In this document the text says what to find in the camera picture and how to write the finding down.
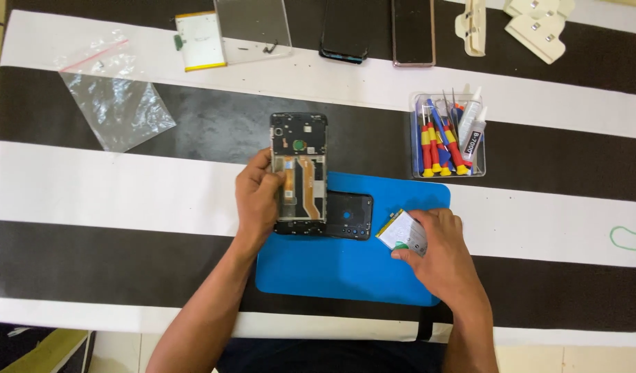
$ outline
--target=tool box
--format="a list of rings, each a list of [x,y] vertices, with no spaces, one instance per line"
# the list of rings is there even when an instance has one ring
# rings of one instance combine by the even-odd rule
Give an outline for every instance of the tool box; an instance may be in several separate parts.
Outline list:
[[[486,108],[479,89],[474,94],[418,94],[412,104],[412,173],[416,179],[486,174]]]

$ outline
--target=ziplock bag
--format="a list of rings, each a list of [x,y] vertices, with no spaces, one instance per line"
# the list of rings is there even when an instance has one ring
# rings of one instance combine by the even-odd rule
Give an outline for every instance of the ziplock bag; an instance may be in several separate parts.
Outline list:
[[[56,65],[104,150],[122,153],[175,127],[119,30]]]

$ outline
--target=rose gold phone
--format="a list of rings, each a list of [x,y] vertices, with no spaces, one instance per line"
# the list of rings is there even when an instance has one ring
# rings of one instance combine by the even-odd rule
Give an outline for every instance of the rose gold phone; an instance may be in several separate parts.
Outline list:
[[[433,0],[392,0],[394,65],[435,65]]]

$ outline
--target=white glue tube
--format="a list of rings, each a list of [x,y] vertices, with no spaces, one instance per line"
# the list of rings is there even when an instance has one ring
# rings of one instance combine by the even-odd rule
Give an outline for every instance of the white glue tube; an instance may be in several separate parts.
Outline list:
[[[485,118],[486,106],[484,106],[482,112],[479,113],[479,116],[472,121],[470,130],[463,137],[465,142],[464,146],[461,146],[461,158],[463,158],[463,164],[468,167],[472,167],[472,160],[477,154],[477,148],[479,148],[482,137],[484,137],[484,129],[486,128]]]
[[[463,110],[463,115],[461,116],[461,121],[459,122],[459,133],[470,133],[470,126],[472,125],[472,121],[477,116],[477,112],[481,108],[481,104],[479,103],[479,97],[482,93],[482,88],[479,87],[472,98],[465,105],[465,109]],[[459,136],[459,149],[463,149],[463,145],[465,145],[465,140],[467,136]]]

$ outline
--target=white battery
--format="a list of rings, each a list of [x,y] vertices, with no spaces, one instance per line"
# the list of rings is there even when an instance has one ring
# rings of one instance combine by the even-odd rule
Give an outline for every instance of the white battery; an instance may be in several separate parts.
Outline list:
[[[423,257],[428,246],[424,227],[403,209],[376,234],[391,250],[410,249]]]

